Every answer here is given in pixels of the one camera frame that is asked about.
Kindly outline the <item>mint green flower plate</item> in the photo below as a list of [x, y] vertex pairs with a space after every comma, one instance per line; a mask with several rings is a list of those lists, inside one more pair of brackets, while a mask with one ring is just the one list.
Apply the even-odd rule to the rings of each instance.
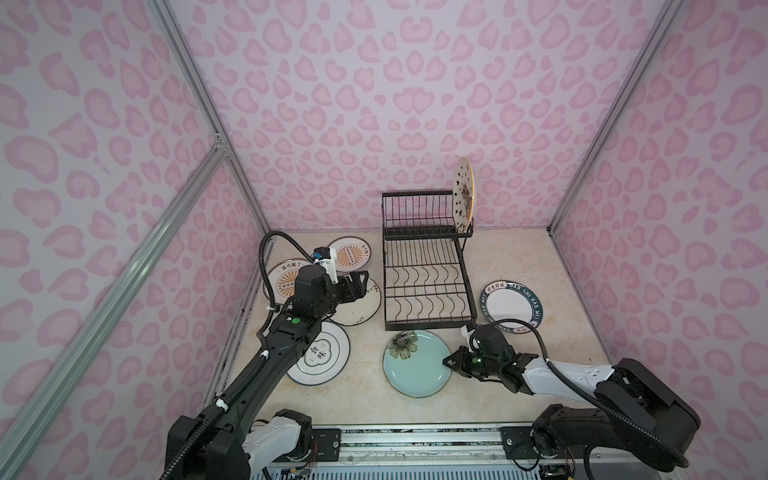
[[437, 335], [423, 330], [403, 331], [387, 344], [382, 367], [390, 385], [411, 398], [438, 393], [451, 370], [443, 364], [450, 351]]

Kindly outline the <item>white star cat plate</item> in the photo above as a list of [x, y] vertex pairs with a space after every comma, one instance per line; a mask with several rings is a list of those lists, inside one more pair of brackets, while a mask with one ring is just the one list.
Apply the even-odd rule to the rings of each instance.
[[455, 170], [452, 181], [451, 212], [459, 234], [466, 233], [472, 223], [475, 205], [475, 180], [471, 163], [462, 157]]

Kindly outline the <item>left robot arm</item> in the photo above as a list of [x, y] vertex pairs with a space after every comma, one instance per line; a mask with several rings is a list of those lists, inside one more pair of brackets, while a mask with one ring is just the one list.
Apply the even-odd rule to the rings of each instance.
[[244, 444], [261, 407], [309, 350], [322, 323], [341, 304], [367, 293], [369, 273], [332, 280], [323, 265], [299, 270], [295, 292], [270, 322], [268, 334], [232, 384], [196, 417], [181, 416], [167, 436], [162, 479], [249, 479], [257, 468]]

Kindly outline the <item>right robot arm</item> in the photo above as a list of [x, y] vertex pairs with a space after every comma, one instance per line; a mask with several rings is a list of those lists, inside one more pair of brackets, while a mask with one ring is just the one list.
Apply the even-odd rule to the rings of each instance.
[[464, 378], [499, 383], [513, 394], [547, 395], [581, 402], [581, 407], [549, 405], [531, 424], [523, 448], [538, 459], [575, 449], [585, 464], [596, 448], [620, 450], [659, 472], [685, 469], [686, 451], [701, 426], [697, 412], [641, 362], [624, 358], [615, 365], [556, 362], [530, 323], [539, 347], [521, 353], [500, 324], [481, 325], [443, 364]]

